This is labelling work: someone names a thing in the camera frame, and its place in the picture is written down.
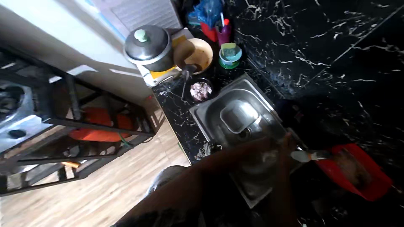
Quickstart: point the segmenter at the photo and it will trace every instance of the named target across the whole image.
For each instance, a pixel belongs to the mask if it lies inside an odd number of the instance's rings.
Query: sink basin
[[[273,103],[247,74],[225,86],[214,99],[191,107],[189,111],[206,139],[224,148],[264,135],[281,139],[286,133]],[[231,129],[243,123],[248,125],[241,132]]]
[[[278,141],[286,133],[273,103],[247,74],[225,86],[214,99],[189,111],[206,139],[223,148],[263,136]],[[269,151],[263,157],[243,163],[231,173],[250,208],[272,190],[276,155],[276,150]]]

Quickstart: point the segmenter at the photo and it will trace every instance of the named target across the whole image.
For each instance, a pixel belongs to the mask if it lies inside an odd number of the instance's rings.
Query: gas stove
[[[49,128],[36,115],[30,87],[0,80],[0,153]]]

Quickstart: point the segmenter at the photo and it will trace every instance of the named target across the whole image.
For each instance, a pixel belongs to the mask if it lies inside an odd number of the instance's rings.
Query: raw meat
[[[204,82],[197,82],[191,85],[191,95],[196,100],[203,101],[208,98],[208,94],[212,93],[212,88]]]

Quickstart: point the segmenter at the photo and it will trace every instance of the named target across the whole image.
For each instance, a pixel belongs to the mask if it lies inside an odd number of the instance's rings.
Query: red dustpan
[[[336,145],[331,148],[331,153],[337,154],[343,148],[349,151],[371,175],[372,181],[364,188],[358,190],[351,182],[349,182],[342,174],[336,162],[334,162],[333,160],[316,161],[317,165],[336,184],[350,192],[362,196],[366,200],[375,201],[386,194],[393,182],[386,174],[384,174],[380,170],[380,167],[373,161],[373,159],[354,143]]]

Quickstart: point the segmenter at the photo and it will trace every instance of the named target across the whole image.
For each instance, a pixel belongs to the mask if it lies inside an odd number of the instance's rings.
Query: sink drain
[[[246,141],[251,136],[251,130],[249,128],[244,129],[239,134],[237,134],[237,139],[240,141]]]

